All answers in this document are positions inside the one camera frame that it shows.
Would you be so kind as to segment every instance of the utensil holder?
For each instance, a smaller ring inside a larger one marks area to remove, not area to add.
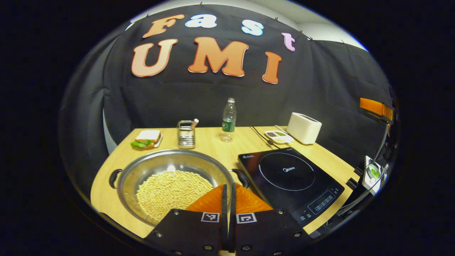
[[[191,128],[193,121],[182,120],[177,123],[177,140],[179,148],[196,147],[196,128]]]

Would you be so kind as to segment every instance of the sandwich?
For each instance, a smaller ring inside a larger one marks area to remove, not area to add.
[[[131,147],[139,147],[143,149],[153,148],[161,139],[161,132],[158,130],[141,131],[139,135],[131,142]]]

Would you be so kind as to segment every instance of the black pot handle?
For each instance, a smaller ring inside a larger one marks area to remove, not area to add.
[[[115,180],[117,179],[117,174],[121,172],[121,169],[117,169],[115,171],[112,172],[111,176],[109,177],[109,185],[111,185],[111,188],[113,189],[117,189],[115,186],[114,186],[114,182]]]
[[[237,174],[238,180],[242,183],[242,185],[247,189],[248,186],[250,185],[250,181],[248,180],[248,177],[246,176],[243,171],[239,169],[232,169],[233,172]]]

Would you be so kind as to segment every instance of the induction cooktop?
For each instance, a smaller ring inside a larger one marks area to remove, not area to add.
[[[289,211],[303,227],[319,217],[344,187],[294,148],[241,154],[245,174],[274,209]]]

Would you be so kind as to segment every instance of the water bottle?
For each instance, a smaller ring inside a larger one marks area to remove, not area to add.
[[[234,98],[228,98],[227,104],[223,111],[222,137],[224,142],[230,142],[233,139],[235,121],[237,119],[237,110],[235,109]]]

